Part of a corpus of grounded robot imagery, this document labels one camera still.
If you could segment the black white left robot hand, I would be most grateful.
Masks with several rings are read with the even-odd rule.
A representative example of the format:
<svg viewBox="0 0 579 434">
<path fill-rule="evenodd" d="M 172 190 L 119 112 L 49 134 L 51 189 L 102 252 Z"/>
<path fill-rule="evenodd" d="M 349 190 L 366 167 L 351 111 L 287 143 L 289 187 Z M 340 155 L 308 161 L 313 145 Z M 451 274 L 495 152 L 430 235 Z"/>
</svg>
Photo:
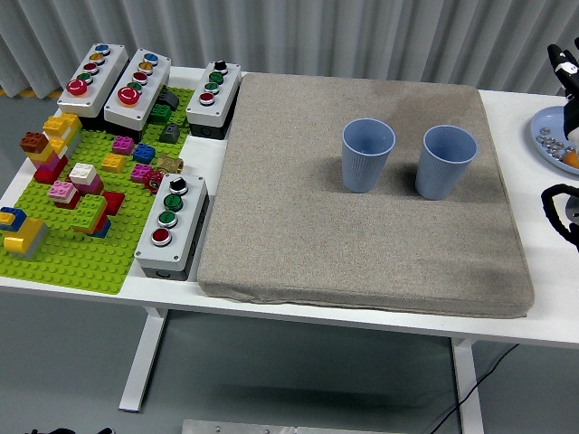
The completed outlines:
<svg viewBox="0 0 579 434">
<path fill-rule="evenodd" d="M 57 428 L 50 431 L 41 431 L 39 429 L 31 429 L 25 434 L 76 434 L 77 432 L 73 429 L 68 428 Z M 115 434 L 116 431 L 111 427 L 105 427 L 104 429 L 99 430 L 96 432 L 97 434 Z"/>
</svg>

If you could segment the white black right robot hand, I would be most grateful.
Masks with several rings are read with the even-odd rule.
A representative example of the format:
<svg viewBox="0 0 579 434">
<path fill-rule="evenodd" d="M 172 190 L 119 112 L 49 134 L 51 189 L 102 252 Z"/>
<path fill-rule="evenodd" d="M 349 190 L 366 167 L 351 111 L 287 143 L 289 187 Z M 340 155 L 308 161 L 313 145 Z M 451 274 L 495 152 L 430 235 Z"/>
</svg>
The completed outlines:
<svg viewBox="0 0 579 434">
<path fill-rule="evenodd" d="M 578 60 L 568 50 L 556 44 L 547 46 L 547 55 L 555 76 L 564 91 L 564 134 L 571 143 L 578 144 Z"/>
</svg>

